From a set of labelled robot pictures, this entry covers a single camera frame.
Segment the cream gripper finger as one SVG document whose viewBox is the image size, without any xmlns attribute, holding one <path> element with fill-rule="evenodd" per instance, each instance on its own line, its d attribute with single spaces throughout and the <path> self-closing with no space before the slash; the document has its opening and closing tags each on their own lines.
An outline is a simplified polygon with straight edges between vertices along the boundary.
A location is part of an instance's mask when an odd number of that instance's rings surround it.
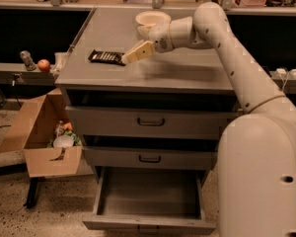
<svg viewBox="0 0 296 237">
<path fill-rule="evenodd" d="M 150 32 L 153 28 L 153 25 L 142 25 L 137 28 L 137 31 L 144 39 L 149 39 Z"/>
<path fill-rule="evenodd" d="M 141 40 L 122 56 L 121 61 L 124 64 L 129 64 L 150 57 L 154 53 L 154 43 L 149 40 Z"/>
</svg>

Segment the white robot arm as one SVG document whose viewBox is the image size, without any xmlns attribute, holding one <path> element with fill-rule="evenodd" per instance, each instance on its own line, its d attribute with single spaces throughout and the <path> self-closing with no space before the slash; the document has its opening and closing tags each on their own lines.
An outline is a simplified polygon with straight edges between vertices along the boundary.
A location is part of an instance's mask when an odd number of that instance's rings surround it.
<svg viewBox="0 0 296 237">
<path fill-rule="evenodd" d="M 244 113 L 218 146 L 220 237 L 296 237 L 296 107 L 234 36 L 224 10 L 201 4 L 193 16 L 151 14 L 132 63 L 179 47 L 214 48 Z"/>
</svg>

